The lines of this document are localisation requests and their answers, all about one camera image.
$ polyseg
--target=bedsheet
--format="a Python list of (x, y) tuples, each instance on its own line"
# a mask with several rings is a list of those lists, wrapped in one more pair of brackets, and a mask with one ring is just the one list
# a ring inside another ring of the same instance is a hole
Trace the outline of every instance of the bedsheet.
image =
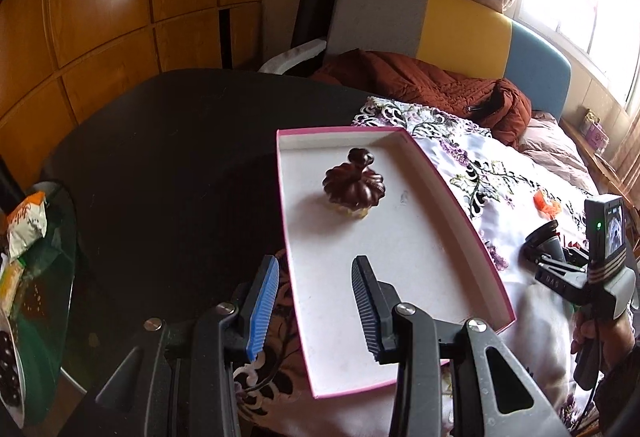
[[(548, 221), (534, 206), (538, 190), (562, 206), (557, 220), (563, 242), (586, 247), (584, 199), (589, 193), (494, 140), (489, 130), (438, 109), (371, 97), (353, 123), (403, 127), (430, 157), (478, 231), (516, 311), (517, 321), (501, 337), (571, 424), (588, 396), (572, 380), (572, 307), (534, 280), (534, 267), (521, 258), (520, 247)], [(312, 398), (286, 255), (280, 261), (280, 288), (264, 351), (234, 373), (240, 414), (290, 436), (388, 435), (395, 386)], [(443, 435), (448, 435), (453, 419), (447, 367), (442, 392)]]

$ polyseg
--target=chocolate glaze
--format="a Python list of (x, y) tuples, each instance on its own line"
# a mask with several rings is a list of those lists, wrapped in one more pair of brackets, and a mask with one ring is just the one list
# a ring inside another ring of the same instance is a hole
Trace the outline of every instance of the chocolate glaze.
[(366, 148), (351, 148), (347, 159), (327, 170), (322, 181), (329, 201), (353, 211), (377, 206), (385, 196), (385, 185), (382, 175), (368, 168), (373, 154)]

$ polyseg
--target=screw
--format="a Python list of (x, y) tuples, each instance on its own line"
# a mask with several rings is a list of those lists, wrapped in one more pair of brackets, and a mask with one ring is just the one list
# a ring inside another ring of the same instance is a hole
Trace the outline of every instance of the screw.
[(233, 314), (236, 310), (236, 306), (233, 305), (231, 302), (221, 302), (218, 305), (216, 305), (216, 312), (218, 314)]
[(471, 318), (466, 324), (474, 332), (484, 332), (486, 330), (486, 323), (478, 318)]
[(399, 303), (396, 305), (396, 312), (402, 316), (411, 316), (415, 314), (415, 306), (410, 303)]
[(162, 320), (159, 318), (149, 318), (146, 322), (145, 322), (145, 331), (149, 331), (149, 332), (155, 332), (157, 331), (160, 327), (162, 327)]

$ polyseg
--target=cable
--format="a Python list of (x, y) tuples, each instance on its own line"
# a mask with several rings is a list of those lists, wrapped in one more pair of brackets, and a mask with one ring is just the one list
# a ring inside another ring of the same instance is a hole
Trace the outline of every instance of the cable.
[[(600, 344), (600, 328), (598, 327), (598, 320), (596, 318), (593, 319), (593, 324), (595, 325), (595, 328), (596, 328), (595, 343), (598, 346), (598, 370), (600, 370), (602, 368), (602, 345)], [(585, 405), (584, 410), (582, 411), (582, 415), (574, 424), (574, 427), (571, 428), (572, 435), (574, 434), (574, 432), (578, 430), (578, 428), (580, 428), (580, 425), (582, 424), (582, 420), (584, 419), (584, 416), (587, 415), (587, 410), (589, 409), (589, 406), (593, 402), (593, 396), (596, 393), (597, 386), (598, 386), (598, 382), (596, 381), (596, 384), (593, 385), (593, 388), (591, 388), (591, 393), (589, 394), (589, 400), (587, 401), (587, 404)]]

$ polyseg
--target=dark round table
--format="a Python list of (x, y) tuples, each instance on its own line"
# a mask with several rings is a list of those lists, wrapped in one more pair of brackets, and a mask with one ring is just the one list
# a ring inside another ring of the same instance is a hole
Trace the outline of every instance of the dark round table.
[(63, 368), (88, 388), (146, 319), (194, 319), (251, 280), (284, 247), (276, 130), (349, 125), (366, 97), (305, 78), (179, 70), (79, 125), (42, 171), (67, 187), (78, 218)]

